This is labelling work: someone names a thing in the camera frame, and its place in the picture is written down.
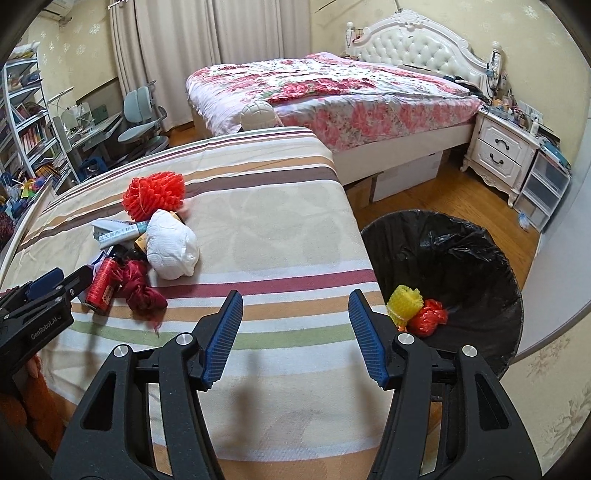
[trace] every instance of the office chair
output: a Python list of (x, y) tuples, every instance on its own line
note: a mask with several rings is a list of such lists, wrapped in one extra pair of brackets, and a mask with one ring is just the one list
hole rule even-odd
[(134, 124), (117, 139), (119, 143), (141, 142), (131, 153), (117, 162), (117, 165), (129, 163), (138, 158), (157, 153), (168, 147), (168, 137), (160, 135), (162, 120), (167, 117), (166, 110), (154, 104), (152, 91), (154, 83), (129, 92), (123, 103), (125, 119)]

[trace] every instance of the drawer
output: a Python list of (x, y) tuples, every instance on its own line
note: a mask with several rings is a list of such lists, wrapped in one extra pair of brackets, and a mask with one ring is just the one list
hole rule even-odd
[(507, 155), (507, 157), (511, 158), (519, 165), (522, 164), (522, 159), (527, 155), (527, 151), (530, 149), (527, 142), (520, 139), (518, 136), (513, 136), (506, 129), (500, 127), (489, 119), (484, 120), (479, 138), (495, 147), (501, 153)]
[(507, 155), (503, 155), (496, 148), (491, 147), (482, 140), (478, 140), (476, 143), (473, 160), (493, 172), (509, 187), (513, 186), (521, 171), (521, 167)]

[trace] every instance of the floral bedspread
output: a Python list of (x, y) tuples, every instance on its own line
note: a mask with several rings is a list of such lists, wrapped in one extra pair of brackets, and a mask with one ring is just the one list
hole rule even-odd
[(207, 67), (187, 91), (216, 136), (239, 131), (242, 108), (265, 100), (283, 125), (310, 128), (333, 152), (458, 125), (481, 104), (438, 77), (330, 53)]

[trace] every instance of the curtain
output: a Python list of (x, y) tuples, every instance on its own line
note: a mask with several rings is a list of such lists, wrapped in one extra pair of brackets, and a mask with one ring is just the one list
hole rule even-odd
[(113, 7), (111, 35), (117, 74), (123, 96), (148, 83), (142, 49), (139, 44), (135, 0)]
[(279, 0), (279, 6), (285, 58), (300, 59), (309, 55), (312, 53), (309, 1)]
[(156, 80), (164, 129), (192, 120), (196, 70), (310, 53), (307, 0), (129, 0), (111, 8), (111, 26), (123, 94)]
[(224, 63), (298, 58), (310, 53), (307, 0), (214, 0)]
[(185, 82), (220, 63), (211, 0), (135, 0), (138, 35), (155, 98), (168, 112), (164, 128), (191, 121)]

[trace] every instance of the box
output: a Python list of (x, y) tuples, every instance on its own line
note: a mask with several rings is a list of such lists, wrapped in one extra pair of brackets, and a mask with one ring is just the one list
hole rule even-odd
[(367, 205), (371, 203), (375, 178), (376, 175), (373, 175), (363, 180), (354, 181), (353, 183), (345, 185), (345, 194), (347, 195), (347, 200), (354, 212), (367, 207)]
[(407, 190), (437, 176), (443, 151), (389, 168), (376, 179), (373, 202)]

